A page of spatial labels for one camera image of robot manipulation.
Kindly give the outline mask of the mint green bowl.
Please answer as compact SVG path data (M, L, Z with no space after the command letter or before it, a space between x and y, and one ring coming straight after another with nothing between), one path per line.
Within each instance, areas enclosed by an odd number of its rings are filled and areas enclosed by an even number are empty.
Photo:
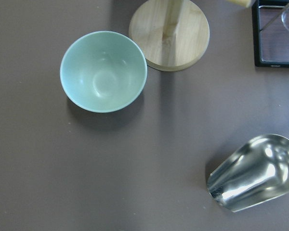
M62 88L75 105L110 113L133 103L144 89L147 62L139 46L113 31L96 31L73 42L60 65Z

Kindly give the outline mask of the wooden cup stand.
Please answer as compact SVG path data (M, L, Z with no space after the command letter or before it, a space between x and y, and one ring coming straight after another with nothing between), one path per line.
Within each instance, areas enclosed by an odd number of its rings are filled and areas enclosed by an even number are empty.
M128 33L150 67L176 72L202 58L210 42L204 4L215 6L217 1L147 0L136 9Z

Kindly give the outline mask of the wine glass rack tray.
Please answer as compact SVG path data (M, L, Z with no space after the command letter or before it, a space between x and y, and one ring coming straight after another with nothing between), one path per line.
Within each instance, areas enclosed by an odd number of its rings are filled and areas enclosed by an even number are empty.
M255 65L289 67L289 0L256 0L251 10Z

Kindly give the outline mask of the metal scoop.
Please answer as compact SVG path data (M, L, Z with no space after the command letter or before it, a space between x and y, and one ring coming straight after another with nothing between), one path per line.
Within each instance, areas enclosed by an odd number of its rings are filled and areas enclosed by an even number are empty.
M252 138L210 173L207 189L232 212L289 193L289 139L277 134Z

